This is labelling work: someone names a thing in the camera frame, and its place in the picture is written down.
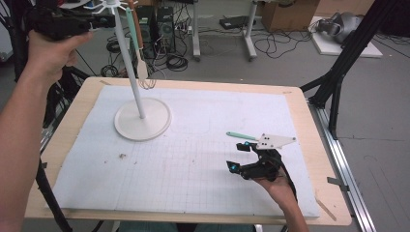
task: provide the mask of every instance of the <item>round base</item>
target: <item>round base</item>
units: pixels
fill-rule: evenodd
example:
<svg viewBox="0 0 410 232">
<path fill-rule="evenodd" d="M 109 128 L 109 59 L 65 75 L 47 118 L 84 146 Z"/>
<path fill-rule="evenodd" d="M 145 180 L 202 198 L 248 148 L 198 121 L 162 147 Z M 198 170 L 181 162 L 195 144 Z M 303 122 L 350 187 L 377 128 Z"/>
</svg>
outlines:
<svg viewBox="0 0 410 232">
<path fill-rule="evenodd" d="M 147 141 L 160 136 L 171 124 L 168 106 L 156 99 L 141 99 L 146 117 L 141 119 L 135 101 L 125 103 L 115 115 L 115 129 L 124 137 Z"/>
</svg>

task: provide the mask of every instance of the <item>cardboard box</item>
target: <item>cardboard box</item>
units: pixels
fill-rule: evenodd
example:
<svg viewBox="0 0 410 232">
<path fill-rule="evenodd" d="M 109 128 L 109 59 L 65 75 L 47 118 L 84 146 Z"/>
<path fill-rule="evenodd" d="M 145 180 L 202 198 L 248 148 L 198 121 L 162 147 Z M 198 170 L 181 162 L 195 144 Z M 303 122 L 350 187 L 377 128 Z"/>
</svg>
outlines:
<svg viewBox="0 0 410 232">
<path fill-rule="evenodd" d="M 138 0 L 135 5 L 138 6 L 157 6 L 158 0 Z"/>
<path fill-rule="evenodd" d="M 315 15 L 330 17 L 336 12 L 365 15 L 373 2 L 374 0 L 321 0 Z"/>
<path fill-rule="evenodd" d="M 262 24 L 266 30 L 306 31 L 316 12 L 320 0 L 297 0 L 290 7 L 277 3 L 266 3 L 262 14 Z"/>
</svg>

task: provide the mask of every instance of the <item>stain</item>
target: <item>stain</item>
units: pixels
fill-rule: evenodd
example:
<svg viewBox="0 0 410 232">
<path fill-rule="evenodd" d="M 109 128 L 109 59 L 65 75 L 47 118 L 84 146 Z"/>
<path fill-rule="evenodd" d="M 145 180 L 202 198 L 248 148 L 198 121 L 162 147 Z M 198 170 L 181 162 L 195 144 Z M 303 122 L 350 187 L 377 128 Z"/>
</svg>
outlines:
<svg viewBox="0 0 410 232">
<path fill-rule="evenodd" d="M 336 216 L 335 216 L 334 214 L 332 214 L 332 212 L 325 206 L 325 204 L 323 204 L 323 202 L 321 202 L 321 201 L 320 201 L 319 199 L 317 199 L 317 198 L 316 198 L 316 202 L 317 202 L 317 204 L 320 206 L 320 208 L 322 208 L 322 209 L 326 212 L 326 214 L 328 214 L 328 216 L 329 216 L 332 220 L 337 221 Z"/>
<path fill-rule="evenodd" d="M 367 156 L 364 156 L 364 157 L 363 157 L 363 160 L 377 161 L 377 158 L 374 157 L 374 156 L 369 156 L 369 155 L 367 155 Z"/>
<path fill-rule="evenodd" d="M 104 84 L 104 85 L 111 85 L 110 83 L 108 83 L 108 82 L 106 82 L 106 81 L 103 81 L 103 80 L 100 80 L 100 83 L 102 83 L 102 84 Z"/>
</svg>

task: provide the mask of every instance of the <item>wooden table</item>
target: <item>wooden table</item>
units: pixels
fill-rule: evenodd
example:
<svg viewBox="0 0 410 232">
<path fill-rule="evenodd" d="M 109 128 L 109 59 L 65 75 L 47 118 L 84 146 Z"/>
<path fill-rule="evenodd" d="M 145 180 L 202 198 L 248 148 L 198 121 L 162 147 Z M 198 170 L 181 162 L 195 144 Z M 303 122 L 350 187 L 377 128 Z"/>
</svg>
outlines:
<svg viewBox="0 0 410 232">
<path fill-rule="evenodd" d="M 130 82 L 123 78 L 92 77 L 86 79 L 42 155 L 43 162 L 47 162 L 45 172 L 52 186 L 54 186 L 61 165 L 104 85 L 130 85 Z M 352 219 L 339 186 L 327 182 L 327 177 L 334 178 L 335 173 L 313 122 L 306 99 L 299 88 L 169 80 L 158 80 L 156 87 L 284 95 L 305 156 L 307 171 L 320 210 L 320 217 L 308 219 L 307 224 L 348 225 L 351 223 Z M 283 219 L 254 216 L 181 215 L 71 209 L 65 209 L 63 212 L 66 218 L 81 219 L 284 224 Z M 45 207 L 44 198 L 38 190 L 37 184 L 34 184 L 31 189 L 25 216 L 27 218 L 53 218 L 50 210 Z"/>
</svg>

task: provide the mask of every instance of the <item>white pole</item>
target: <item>white pole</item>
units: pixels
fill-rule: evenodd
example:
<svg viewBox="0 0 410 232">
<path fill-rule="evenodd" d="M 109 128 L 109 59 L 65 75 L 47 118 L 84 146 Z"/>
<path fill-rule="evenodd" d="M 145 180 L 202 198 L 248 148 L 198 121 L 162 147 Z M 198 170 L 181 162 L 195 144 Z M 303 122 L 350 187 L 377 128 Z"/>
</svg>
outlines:
<svg viewBox="0 0 410 232">
<path fill-rule="evenodd" d="M 126 65 L 127 74 L 130 79 L 133 96 L 135 97 L 136 107 L 138 108 L 139 118 L 145 118 L 144 108 L 142 107 L 141 97 L 139 96 L 138 85 L 136 84 L 135 74 L 132 68 L 132 62 L 127 50 L 126 40 L 123 31 L 123 25 L 121 24 L 120 15 L 118 14 L 117 8 L 114 8 L 115 14 L 115 35 L 117 35 L 118 44 L 120 45 L 121 53 L 123 55 L 123 60 Z"/>
</svg>

